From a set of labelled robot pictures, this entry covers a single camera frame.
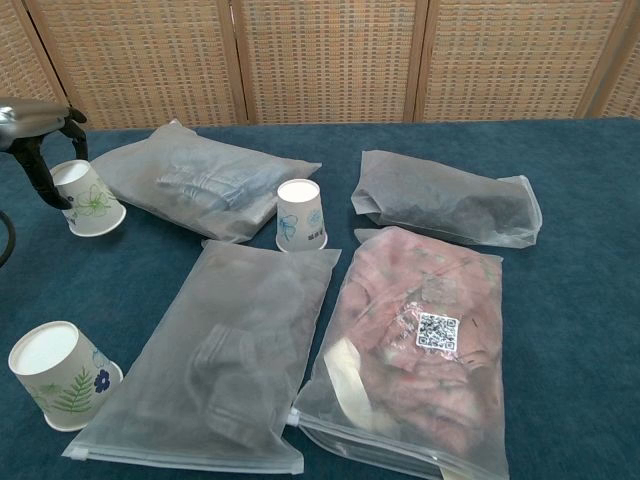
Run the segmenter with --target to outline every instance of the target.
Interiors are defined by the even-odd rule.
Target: plastic bag
[[[209,241],[131,370],[63,455],[301,473],[281,439],[338,250]]]
[[[321,166],[209,140],[177,120],[91,163],[118,199],[228,242],[251,239],[274,215],[282,182]]]
[[[525,176],[480,177],[396,153],[362,152],[351,201],[378,225],[466,245],[535,245],[542,213]]]
[[[501,259],[398,227],[367,233],[294,403],[299,425],[411,475],[508,478]]]

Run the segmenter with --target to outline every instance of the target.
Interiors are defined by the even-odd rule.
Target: floral paper cup
[[[84,428],[122,381],[122,371],[69,322],[50,322],[18,340],[9,368],[61,432]]]
[[[320,187],[306,178],[278,187],[276,245],[283,252],[321,250],[327,245]]]
[[[71,203],[63,210],[71,232],[79,237],[96,237],[116,228],[127,210],[98,177],[86,160],[71,160],[51,169],[53,184]]]

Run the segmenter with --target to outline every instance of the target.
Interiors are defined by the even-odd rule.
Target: qr code
[[[458,349],[458,325],[460,322],[451,317],[420,314],[416,345],[424,348],[436,348],[445,352],[455,352]]]

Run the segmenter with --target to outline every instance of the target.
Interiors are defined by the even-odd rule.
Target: dark blue carpet
[[[322,187],[329,247],[343,255],[312,356],[357,246],[352,230],[372,226],[355,216],[349,200],[361,150],[428,158],[494,178],[529,177],[544,216],[538,245],[478,249],[505,259],[511,476],[640,478],[640,122],[257,126],[198,133],[324,164],[312,178]],[[148,134],[90,133],[90,158]],[[43,152],[49,166],[73,158],[71,143],[59,134],[49,136]],[[69,320],[126,372],[198,257],[200,237],[134,207],[114,233],[74,237],[6,155],[0,156],[0,209],[18,236],[0,268],[0,356],[7,358],[32,327]],[[274,235],[272,220],[250,244],[275,249]],[[0,246],[5,240],[0,233]],[[2,479],[240,478],[61,458],[73,434],[47,427],[6,364],[0,381]],[[285,436],[305,454],[304,478],[408,478],[331,455],[299,431]]]

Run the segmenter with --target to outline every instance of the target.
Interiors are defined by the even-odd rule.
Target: rattan screen
[[[232,5],[241,16],[238,44],[250,119],[402,120],[415,0],[234,0]]]
[[[573,117],[622,1],[432,3],[425,121]]]
[[[216,1],[28,5],[70,100],[93,128],[155,127],[173,117],[238,122],[232,82],[240,80],[229,73]]]
[[[603,114],[640,118],[640,40],[622,69]]]
[[[0,97],[65,101],[22,4],[3,0],[0,18]]]

